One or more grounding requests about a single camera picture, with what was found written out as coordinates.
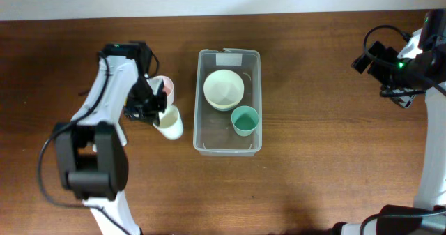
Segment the white plastic cup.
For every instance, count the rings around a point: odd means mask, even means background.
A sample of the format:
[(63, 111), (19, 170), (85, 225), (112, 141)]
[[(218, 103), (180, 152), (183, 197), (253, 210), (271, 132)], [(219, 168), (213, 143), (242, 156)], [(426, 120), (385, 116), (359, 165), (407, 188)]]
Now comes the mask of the white plastic cup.
[(159, 123), (153, 126), (168, 140), (177, 140), (183, 134), (183, 122), (180, 112), (175, 105), (169, 105), (164, 112), (160, 112)]

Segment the white plastic bowl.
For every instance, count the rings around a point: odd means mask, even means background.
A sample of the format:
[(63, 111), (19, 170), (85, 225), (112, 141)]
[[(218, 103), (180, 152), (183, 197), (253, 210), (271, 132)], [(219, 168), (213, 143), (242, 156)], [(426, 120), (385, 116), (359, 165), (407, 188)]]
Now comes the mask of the white plastic bowl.
[(231, 70), (217, 70), (205, 79), (203, 93), (205, 99), (213, 103), (226, 105), (240, 102), (245, 85), (240, 75)]

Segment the yellow plastic bowl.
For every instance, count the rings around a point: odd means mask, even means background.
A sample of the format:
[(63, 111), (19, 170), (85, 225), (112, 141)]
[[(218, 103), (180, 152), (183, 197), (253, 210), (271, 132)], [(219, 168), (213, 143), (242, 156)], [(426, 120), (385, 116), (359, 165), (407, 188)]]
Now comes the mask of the yellow plastic bowl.
[(213, 103), (211, 101), (208, 101), (208, 104), (212, 108), (214, 108), (214, 109), (216, 109), (218, 111), (225, 112), (225, 111), (230, 111), (230, 110), (234, 109), (238, 105), (238, 102), (233, 102), (233, 103), (229, 103), (229, 104), (226, 104), (226, 105), (221, 105), (221, 104), (217, 104), (217, 103)]

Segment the green plastic cup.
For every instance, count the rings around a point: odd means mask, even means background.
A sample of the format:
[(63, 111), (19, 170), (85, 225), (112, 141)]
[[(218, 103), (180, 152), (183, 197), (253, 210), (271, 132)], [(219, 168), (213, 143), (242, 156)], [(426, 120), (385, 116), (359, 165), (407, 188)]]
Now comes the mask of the green plastic cup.
[(259, 126), (259, 114), (250, 106), (240, 106), (233, 110), (231, 122), (237, 135), (246, 137), (251, 135)]

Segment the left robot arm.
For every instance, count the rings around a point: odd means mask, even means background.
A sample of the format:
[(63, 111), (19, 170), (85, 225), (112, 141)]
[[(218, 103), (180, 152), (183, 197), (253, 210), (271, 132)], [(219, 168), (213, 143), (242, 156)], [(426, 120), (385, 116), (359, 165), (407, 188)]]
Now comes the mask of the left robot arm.
[(142, 233), (125, 198), (128, 141), (119, 120), (125, 115), (159, 124), (167, 95), (162, 82), (148, 82), (153, 60), (144, 41), (106, 44), (83, 105), (70, 122), (56, 124), (50, 137), (62, 187), (91, 210), (103, 234)]

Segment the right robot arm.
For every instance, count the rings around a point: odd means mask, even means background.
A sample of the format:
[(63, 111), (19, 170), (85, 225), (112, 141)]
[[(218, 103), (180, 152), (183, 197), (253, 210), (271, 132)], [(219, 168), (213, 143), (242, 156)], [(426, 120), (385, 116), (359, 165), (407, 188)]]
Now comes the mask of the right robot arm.
[(391, 29), (406, 42), (400, 52), (379, 41), (364, 44), (351, 66), (377, 79), (380, 96), (404, 109), (425, 96), (428, 129), (420, 185), (411, 207), (388, 204), (361, 223), (338, 222), (331, 234), (445, 233), (445, 10), (430, 10), (413, 33)]

